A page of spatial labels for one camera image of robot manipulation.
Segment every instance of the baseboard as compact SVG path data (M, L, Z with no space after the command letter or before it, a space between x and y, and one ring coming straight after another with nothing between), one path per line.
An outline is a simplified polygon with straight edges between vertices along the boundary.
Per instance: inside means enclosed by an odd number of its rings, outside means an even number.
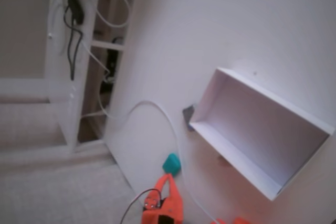
M48 103L45 79L0 78L0 103Z

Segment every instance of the wire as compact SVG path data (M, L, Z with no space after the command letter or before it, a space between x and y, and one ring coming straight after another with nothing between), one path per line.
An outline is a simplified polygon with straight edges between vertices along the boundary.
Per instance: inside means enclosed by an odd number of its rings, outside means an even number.
M67 16L67 12L69 10L69 6L66 7L64 14L63 14L63 21L64 24L71 29L71 34L70 34L70 40L69 40L69 44L68 44L68 61L69 61L69 65L70 65L70 78L73 81L75 79L75 68L76 68L76 59L77 59L77 52L78 52L78 48L79 48L79 44L83 39L83 32L81 30L78 30L76 28L73 27L73 18L71 17L71 25L68 24L66 16ZM75 53L74 53L74 57L73 60L71 60L71 56L70 56L70 48L71 48L71 44L72 44L72 39L73 39L73 32L76 31L79 33L79 39L77 41L76 44L76 48L75 48Z
M179 137L177 135L177 130L175 129L174 127L174 124L171 120L171 118L169 117L168 113L165 111L165 109L160 106L158 103L154 102L154 101L151 101L151 100L141 100L140 102L136 103L131 109L130 111L124 115L124 116L113 116L113 115L110 115L108 111L106 111L106 109L103 107L102 105L102 102L101 102L101 99L100 99L100 94L98 93L98 103L99 103L99 107L101 109L101 111L108 117L108 118L111 118L111 119L114 119L114 120L120 120L121 118L124 118L124 119L127 119L128 116L140 105L152 105L154 107L156 107L165 117L166 119L168 120L169 122L169 125L172 129L172 132L174 134L174 137L175 137L175 140L176 140L176 143L177 143L177 151L178 151L178 154L179 154L179 157L180 157L180 162L181 162L181 173L182 173L182 178L183 178L183 181L184 181L184 184L186 184L186 179L185 179L185 169L184 169L184 162L183 162L183 154L182 154L182 147L181 147L181 142L179 140ZM198 200L193 196L193 194L190 192L189 188L187 186L185 186L187 192L189 193L189 195L191 196L192 200L203 210L203 212L208 215L216 224L219 224L219 222L217 221L216 218L214 218L213 216L211 216L211 214L198 202Z
M147 190L145 190L145 191L139 193L139 194L138 194L138 195L131 201L131 203L128 205L128 207L127 207L125 213L123 214L123 216L122 216L122 218L121 218L121 220L120 220L120 224L123 223L124 218L125 218L127 212L130 210L131 206L137 201L137 199L139 199L143 194L145 194L145 193L147 193L147 192L149 192L149 191L157 191L157 192L159 193L160 201L158 202L158 204L160 204L160 202L161 202L161 200L162 200L160 190L158 190L158 189L156 189L156 188L147 189Z
M82 42L82 46L84 47L85 51L98 63L106 72L106 76L111 74L111 71L103 64L101 61L89 50L88 46Z
M67 12L69 10L69 5L67 5L67 7L65 8L64 11L64 15L63 15L63 21L65 23L65 25L71 29L71 33L70 33L70 39L69 39L69 43L68 43L68 50L67 50L67 56L68 56L68 61L69 61L69 66L70 66L70 79L71 81L73 81L75 79L75 68L76 68L76 59L77 59L77 53L78 53L78 48L79 48L79 44L83 39L83 32L81 30L78 30L76 28L74 28L74 18L73 15L71 15L71 26L67 23ZM75 52L73 54L73 60L71 60L71 45L72 45L72 41L74 39L74 31L79 33L79 39L77 41L76 47L75 47Z
M103 111L97 111L97 112L82 115L80 118L83 119L83 118L90 118L92 116L102 116L102 115L105 115Z
M128 12L128 15L127 15L127 19L124 23L122 24L119 24L119 25L116 25L116 24L112 24L110 22L108 22L102 15L101 13L99 12L97 6L94 4L93 0L90 0L90 3L91 5L96 9L96 13L97 15L99 16L99 18L106 24L108 25L109 27L112 27L112 28L122 28L124 26L126 26L129 22L129 19L130 19L130 13L131 13L131 6L130 6L130 3L128 2L128 0L124 0L125 2L125 5L126 5L126 8L127 8L127 12Z

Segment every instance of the open box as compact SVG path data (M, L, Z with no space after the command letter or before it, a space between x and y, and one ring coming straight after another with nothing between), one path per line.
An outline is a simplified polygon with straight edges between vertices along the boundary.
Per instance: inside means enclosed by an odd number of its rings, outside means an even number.
M270 200L335 130L222 68L212 77L190 125Z

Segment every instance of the white wall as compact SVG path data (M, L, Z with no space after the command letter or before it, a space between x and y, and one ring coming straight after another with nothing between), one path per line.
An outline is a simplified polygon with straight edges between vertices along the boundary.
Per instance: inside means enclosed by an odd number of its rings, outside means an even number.
M136 0L133 12L112 112L125 114L144 98L165 107L186 147L180 158L188 187L214 216L228 223L236 215L259 224L331 223L335 139L270 202L234 170L218 166L218 154L186 132L181 110L200 100L221 66L335 125L336 0ZM106 139L130 184L137 192L153 186L165 157L176 151L167 120L143 106L121 129L114 125ZM185 208L187 220L209 223L188 201Z
M49 0L0 0L0 78L43 78Z

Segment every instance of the black cable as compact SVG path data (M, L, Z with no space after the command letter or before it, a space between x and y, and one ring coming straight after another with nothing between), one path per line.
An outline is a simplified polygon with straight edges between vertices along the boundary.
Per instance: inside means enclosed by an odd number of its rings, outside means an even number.
M64 11L64 15L63 15L63 21L65 23L65 25L71 29L71 34L70 34L70 39L69 39L69 43L68 43L68 61L69 61L69 65L70 65L70 78L73 81L75 78L75 66L76 66L76 58L77 58L77 52L78 52L78 48L79 48L79 44L83 39L83 32L81 30L78 30L76 28L74 28L74 19L73 17L71 17L71 25L68 24L66 16L67 16L67 12L69 10L69 6L66 7L65 11ZM70 50L71 50L71 45L72 45L72 40L74 38L74 31L79 33L79 39L77 41L76 44L76 48L75 48L75 53L74 53L74 57L73 60L71 60L71 56L70 56Z
M122 224L123 223L123 221L124 221L124 218L125 218L125 216L126 216L126 214L127 214L127 212L130 210L130 208L131 208L131 206L137 201L137 199L139 199L143 194L145 194L145 193L147 193L148 191L157 191L158 193L159 193L159 197L160 197L160 201L158 202L158 203L160 203L161 202L161 192L160 192L160 190L158 190L158 189L156 189L156 188L151 188L151 189L148 189L148 190L146 190L146 191L143 191L142 193L140 193L130 204L129 204L129 206L127 207L127 209L126 209L126 211L125 211L125 213L123 214L123 216L122 216L122 218L121 218L121 220L120 220L120 224Z
M68 56L68 61L69 61L69 66L70 66L70 78L73 81L75 79L75 67L76 67L76 59L77 59L77 53L78 53L78 48L79 48L79 44L83 39L83 32L81 30L78 30L76 28L74 28L74 18L73 15L71 15L71 25L69 25L67 23L67 12L69 10L69 5L66 7L65 11L64 11L64 15L63 15L63 21L65 23L65 25L71 29L71 33L70 33L70 39L69 39L69 43L68 43L68 50L67 50L67 56ZM74 52L74 57L73 60L71 60L71 45L72 45L72 41L74 39L74 31L79 33L79 39L77 41L76 47L75 47L75 52Z
M122 36L114 37L112 43L116 43L118 39L124 39Z

